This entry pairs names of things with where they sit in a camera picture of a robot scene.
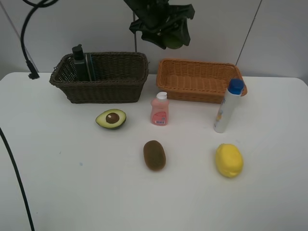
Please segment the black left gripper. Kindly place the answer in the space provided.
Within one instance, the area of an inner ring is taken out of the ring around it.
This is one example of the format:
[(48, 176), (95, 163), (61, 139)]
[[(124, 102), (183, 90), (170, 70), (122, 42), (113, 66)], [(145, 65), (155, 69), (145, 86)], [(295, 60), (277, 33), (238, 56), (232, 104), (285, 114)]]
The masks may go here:
[(193, 19), (194, 8), (188, 5), (171, 5), (167, 0), (126, 0), (126, 5), (135, 13), (137, 20), (129, 29), (132, 33), (141, 32), (141, 39), (166, 49), (163, 31), (179, 28), (179, 39), (189, 46), (191, 38), (187, 19)]

